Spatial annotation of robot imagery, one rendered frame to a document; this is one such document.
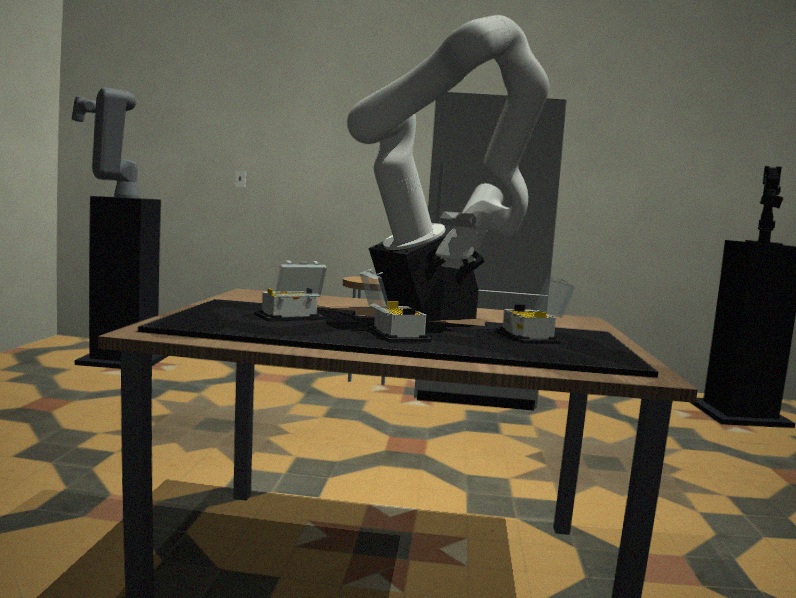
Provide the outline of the yellow tip rack plate with holes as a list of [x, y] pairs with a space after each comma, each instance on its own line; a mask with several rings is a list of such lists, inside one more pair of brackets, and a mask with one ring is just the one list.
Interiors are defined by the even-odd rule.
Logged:
[[[516, 314], [521, 315], [521, 316], [524, 316], [524, 317], [549, 318], [549, 317], [546, 317], [546, 312], [525, 311], [525, 305], [515, 305], [514, 311], [511, 311], [511, 312], [516, 313]], [[534, 316], [534, 313], [535, 313], [535, 316]]]
[[398, 308], [399, 301], [388, 301], [392, 315], [420, 315], [415, 312], [415, 309]]

